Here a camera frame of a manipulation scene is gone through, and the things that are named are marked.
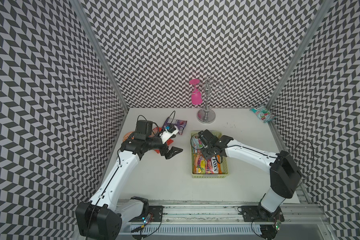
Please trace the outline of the purple Fox's berries bag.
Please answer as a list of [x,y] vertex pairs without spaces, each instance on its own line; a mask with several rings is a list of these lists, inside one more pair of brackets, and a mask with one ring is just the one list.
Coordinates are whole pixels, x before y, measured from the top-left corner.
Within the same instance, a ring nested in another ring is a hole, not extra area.
[[166,121],[164,122],[164,124],[163,124],[163,128],[166,128],[166,127],[168,127],[170,124],[173,124],[173,125],[175,125],[175,126],[178,128],[178,130],[179,130],[178,134],[182,135],[184,129],[185,129],[186,126],[187,126],[187,123],[188,123],[188,122],[185,121],[185,120],[178,120],[178,119],[173,119],[173,118],[168,117],[168,118],[166,119]]

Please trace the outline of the red 100 candy bag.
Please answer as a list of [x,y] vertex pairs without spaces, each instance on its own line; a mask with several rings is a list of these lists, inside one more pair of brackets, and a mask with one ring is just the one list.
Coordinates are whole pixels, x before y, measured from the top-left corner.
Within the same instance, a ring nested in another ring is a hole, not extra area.
[[153,137],[153,136],[156,136],[161,130],[162,130],[161,127],[155,127],[155,128],[153,129],[153,131],[152,131],[152,135],[151,135],[151,136],[152,136],[152,137]]

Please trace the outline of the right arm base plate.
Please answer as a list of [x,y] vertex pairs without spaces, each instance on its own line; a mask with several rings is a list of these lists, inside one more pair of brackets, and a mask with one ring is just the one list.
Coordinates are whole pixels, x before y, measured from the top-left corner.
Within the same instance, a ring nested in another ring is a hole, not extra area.
[[252,206],[245,205],[238,207],[239,213],[243,216],[244,222],[267,222],[275,223],[277,221],[284,222],[284,214],[281,207],[278,207],[273,213],[265,210],[261,205]]

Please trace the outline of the teal Fox's mint bag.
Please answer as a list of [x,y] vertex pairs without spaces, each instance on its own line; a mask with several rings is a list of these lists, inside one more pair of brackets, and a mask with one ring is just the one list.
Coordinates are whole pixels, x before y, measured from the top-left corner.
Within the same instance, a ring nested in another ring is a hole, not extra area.
[[194,153],[200,153],[200,150],[204,148],[204,145],[201,140],[199,140],[198,135],[192,136],[191,143]]

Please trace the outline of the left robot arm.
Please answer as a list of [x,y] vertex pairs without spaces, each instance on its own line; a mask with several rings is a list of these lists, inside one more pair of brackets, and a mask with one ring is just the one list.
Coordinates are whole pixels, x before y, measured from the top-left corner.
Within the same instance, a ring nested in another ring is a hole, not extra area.
[[134,229],[142,232],[154,215],[149,211],[149,201],[141,197],[132,197],[121,207],[117,203],[127,180],[144,154],[158,150],[167,160],[181,153],[177,147],[169,148],[167,141],[179,132],[176,125],[170,124],[153,134],[153,122],[139,120],[136,129],[123,141],[117,151],[117,161],[97,192],[88,202],[78,204],[75,214],[79,233],[86,239],[114,240],[123,225],[133,219],[143,224]]

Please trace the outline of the orange Fox's bag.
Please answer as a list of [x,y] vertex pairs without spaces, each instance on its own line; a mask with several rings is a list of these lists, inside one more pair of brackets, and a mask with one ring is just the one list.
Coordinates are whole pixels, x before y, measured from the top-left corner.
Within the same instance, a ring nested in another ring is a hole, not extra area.
[[222,159],[220,156],[214,156],[210,159],[205,159],[201,154],[193,155],[193,174],[222,174]]

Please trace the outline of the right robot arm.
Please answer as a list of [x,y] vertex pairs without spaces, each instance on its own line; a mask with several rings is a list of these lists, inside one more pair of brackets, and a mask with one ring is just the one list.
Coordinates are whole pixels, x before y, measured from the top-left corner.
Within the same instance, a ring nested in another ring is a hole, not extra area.
[[217,156],[234,158],[269,174],[270,188],[255,210],[256,218],[270,221],[281,211],[280,205],[295,194],[302,173],[290,153],[262,151],[229,136],[218,138],[209,130],[200,131],[197,136],[202,143],[201,154],[205,159]]

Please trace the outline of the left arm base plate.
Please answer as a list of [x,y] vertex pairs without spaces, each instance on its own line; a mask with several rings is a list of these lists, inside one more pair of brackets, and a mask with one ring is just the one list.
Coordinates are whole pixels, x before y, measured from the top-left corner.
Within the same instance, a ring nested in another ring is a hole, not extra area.
[[150,217],[151,221],[154,223],[159,223],[163,218],[164,206],[149,206],[146,213],[141,214],[140,216],[130,220],[131,223],[143,223],[145,219]]

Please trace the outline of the light green plastic basket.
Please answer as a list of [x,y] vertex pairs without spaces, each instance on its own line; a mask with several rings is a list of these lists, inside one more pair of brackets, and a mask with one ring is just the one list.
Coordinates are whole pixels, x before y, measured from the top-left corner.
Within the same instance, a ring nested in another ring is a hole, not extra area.
[[[199,131],[193,131],[191,132],[191,139],[192,136],[194,135],[198,135]],[[205,174],[205,175],[197,175],[197,174],[193,174],[193,155],[194,154],[201,154],[201,150],[200,153],[194,153],[193,148],[192,148],[192,143],[191,143],[191,175],[193,178],[225,178],[226,176],[229,175],[229,169],[228,169],[228,165],[227,165],[227,158],[226,157],[221,157],[222,159],[222,164],[221,164],[221,168],[223,173],[222,174]]]

